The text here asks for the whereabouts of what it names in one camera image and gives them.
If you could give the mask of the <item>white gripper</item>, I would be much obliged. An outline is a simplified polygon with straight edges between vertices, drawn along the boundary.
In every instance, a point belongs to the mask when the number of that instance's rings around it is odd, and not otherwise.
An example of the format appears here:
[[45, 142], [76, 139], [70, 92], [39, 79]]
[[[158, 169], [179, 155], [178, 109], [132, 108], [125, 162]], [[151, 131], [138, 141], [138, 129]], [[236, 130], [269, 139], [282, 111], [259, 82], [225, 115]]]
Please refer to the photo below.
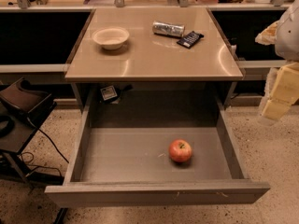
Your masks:
[[299, 62], [271, 68], [259, 105], [260, 122], [279, 121], [299, 100]]

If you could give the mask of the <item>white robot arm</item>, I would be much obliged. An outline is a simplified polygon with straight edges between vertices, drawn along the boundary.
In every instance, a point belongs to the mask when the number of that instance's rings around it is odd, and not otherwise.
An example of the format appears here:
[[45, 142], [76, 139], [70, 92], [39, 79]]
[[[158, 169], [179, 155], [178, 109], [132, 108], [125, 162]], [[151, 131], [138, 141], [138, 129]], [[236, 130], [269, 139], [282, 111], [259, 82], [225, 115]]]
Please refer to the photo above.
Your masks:
[[255, 41], [273, 44], [276, 55], [286, 61], [280, 68], [269, 70], [259, 105], [261, 124], [273, 125], [299, 100], [299, 0], [259, 33]]

